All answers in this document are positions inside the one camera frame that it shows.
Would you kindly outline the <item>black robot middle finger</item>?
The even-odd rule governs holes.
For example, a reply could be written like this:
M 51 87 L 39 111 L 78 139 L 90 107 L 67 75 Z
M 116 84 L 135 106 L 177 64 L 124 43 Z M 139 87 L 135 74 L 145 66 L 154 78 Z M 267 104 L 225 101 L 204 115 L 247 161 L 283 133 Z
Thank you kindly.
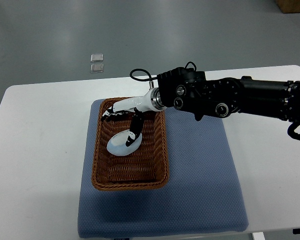
M 113 111 L 113 110 L 109 110 L 108 111 L 108 116 L 118 116 L 118 115 L 123 115 L 123 114 L 127 114 L 128 112 L 125 110 L 120 110 L 120 111 Z

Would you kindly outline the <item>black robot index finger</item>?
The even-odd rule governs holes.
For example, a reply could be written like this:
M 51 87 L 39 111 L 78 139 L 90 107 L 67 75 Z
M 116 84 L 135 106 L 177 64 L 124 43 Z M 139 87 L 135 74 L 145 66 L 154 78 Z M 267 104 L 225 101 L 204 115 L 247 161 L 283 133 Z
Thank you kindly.
M 109 107 L 103 114 L 102 114 L 102 117 L 101 117 L 101 121 L 104 121 L 106 120 L 107 118 L 109 118 L 110 116 L 113 116 L 115 114 L 114 112 L 114 107 L 111 106 Z

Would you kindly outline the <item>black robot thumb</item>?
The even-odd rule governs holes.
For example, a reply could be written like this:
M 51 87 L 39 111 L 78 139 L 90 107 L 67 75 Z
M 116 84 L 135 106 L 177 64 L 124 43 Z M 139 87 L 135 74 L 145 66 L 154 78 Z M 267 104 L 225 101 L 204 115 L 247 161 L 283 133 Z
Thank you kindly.
M 128 131 L 128 137 L 125 145 L 130 147 L 141 135 L 144 125 L 144 113 L 134 108 L 134 114 L 132 116 L 130 128 Z

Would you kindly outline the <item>white and black robot palm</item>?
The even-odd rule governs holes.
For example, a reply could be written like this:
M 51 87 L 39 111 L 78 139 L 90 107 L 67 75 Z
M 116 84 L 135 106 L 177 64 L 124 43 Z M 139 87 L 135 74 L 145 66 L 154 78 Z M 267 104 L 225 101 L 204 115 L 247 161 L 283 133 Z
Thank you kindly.
M 151 88 L 143 96 L 130 97 L 117 101 L 112 107 L 113 112 L 133 112 L 135 109 L 137 109 L 139 112 L 164 111 L 165 106 L 161 101 L 159 88 Z

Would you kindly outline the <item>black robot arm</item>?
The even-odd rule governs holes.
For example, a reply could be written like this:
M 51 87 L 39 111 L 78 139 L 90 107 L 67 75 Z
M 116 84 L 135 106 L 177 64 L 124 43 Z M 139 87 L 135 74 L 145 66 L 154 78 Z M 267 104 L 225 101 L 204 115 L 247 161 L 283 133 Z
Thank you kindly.
M 287 134 L 300 141 L 300 81 L 254 80 L 250 76 L 207 80 L 204 71 L 193 67 L 177 67 L 156 76 L 158 87 L 138 97 L 114 103 L 103 114 L 112 116 L 133 113 L 126 146 L 140 138 L 144 113 L 161 112 L 173 107 L 194 114 L 197 121 L 204 116 L 226 118 L 245 113 L 290 122 Z

